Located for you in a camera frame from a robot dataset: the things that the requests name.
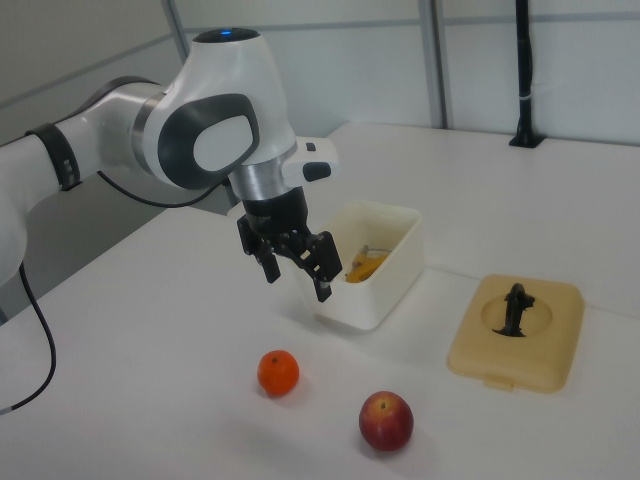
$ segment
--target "white bin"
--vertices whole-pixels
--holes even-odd
[[[306,273],[294,267],[305,305],[316,317],[362,330],[377,327],[424,268],[420,212],[357,200],[320,229],[325,230],[333,235],[343,270],[331,282],[331,296],[320,303]],[[351,262],[365,245],[392,251],[367,280],[348,283]]]

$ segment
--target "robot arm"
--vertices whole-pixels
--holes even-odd
[[[0,147],[0,285],[24,257],[29,210],[60,186],[115,165],[185,189],[229,177],[246,210],[238,221],[243,249],[267,280],[280,275],[278,254],[309,274],[318,300],[331,294],[342,267],[331,234],[307,228],[301,187],[334,175],[337,153],[327,139],[295,136],[271,51],[257,32],[201,34],[168,87],[127,81]]]

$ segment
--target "apple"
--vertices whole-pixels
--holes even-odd
[[[413,432],[411,408],[393,392],[376,392],[362,405],[360,432],[376,450],[398,450],[407,444]]]

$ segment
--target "white wall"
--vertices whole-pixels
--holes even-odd
[[[449,127],[514,133],[513,0],[439,0]],[[556,138],[640,144],[640,2],[531,0],[533,118]]]
[[[177,0],[189,40],[211,28],[260,31],[282,74],[298,135],[347,121],[432,124],[417,0]]]

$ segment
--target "table surface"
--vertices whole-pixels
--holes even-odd
[[[637,478],[640,321],[622,313],[638,300],[626,285],[614,299],[607,289],[614,267],[640,273],[631,268],[636,257],[627,256],[631,266],[617,260],[631,239],[615,237],[618,251],[600,251],[609,248],[600,243],[605,227],[623,237],[637,228],[623,221],[630,205],[609,210],[629,194],[620,189],[640,168],[631,161],[636,155],[638,163],[637,149],[545,140],[553,163],[544,150],[503,151],[507,137],[498,135],[351,124],[332,138],[342,176],[306,189],[312,226],[353,198],[413,206],[424,217],[427,268],[380,327],[357,332],[315,320],[291,272],[283,268],[273,285],[264,281],[241,252],[232,219],[166,211],[41,299],[58,371],[38,399],[0,416],[3,480]],[[579,160],[590,173],[573,172],[567,181],[579,176],[580,188],[566,189],[555,174],[570,173]],[[553,175],[531,163],[538,161],[555,168]],[[615,182],[604,165],[618,169]],[[533,180],[517,189],[525,173]],[[604,175],[598,189],[596,178],[582,185],[591,175]],[[504,190],[489,188],[500,179]],[[525,198],[512,198],[516,190]],[[542,202],[539,209],[532,200]],[[579,214],[573,200],[587,201],[591,214]],[[496,230],[522,209],[533,215],[530,237]],[[570,228],[560,225],[567,216],[575,220]],[[565,259],[573,250],[563,242],[585,232],[585,243],[574,245],[580,252]],[[557,243],[546,240],[556,233]],[[527,247],[523,263],[513,263],[516,247]],[[551,259],[539,256],[543,247]],[[611,269],[602,268],[605,260]],[[581,288],[588,307],[559,392],[492,390],[447,369],[485,270],[538,273]],[[595,278],[586,275],[592,270]],[[260,357],[277,348],[297,357],[301,379],[272,399],[255,372]],[[37,388],[48,355],[30,309],[0,327],[0,405]],[[411,442],[395,454],[375,453],[358,431],[363,401],[384,389],[402,395],[416,421]]]

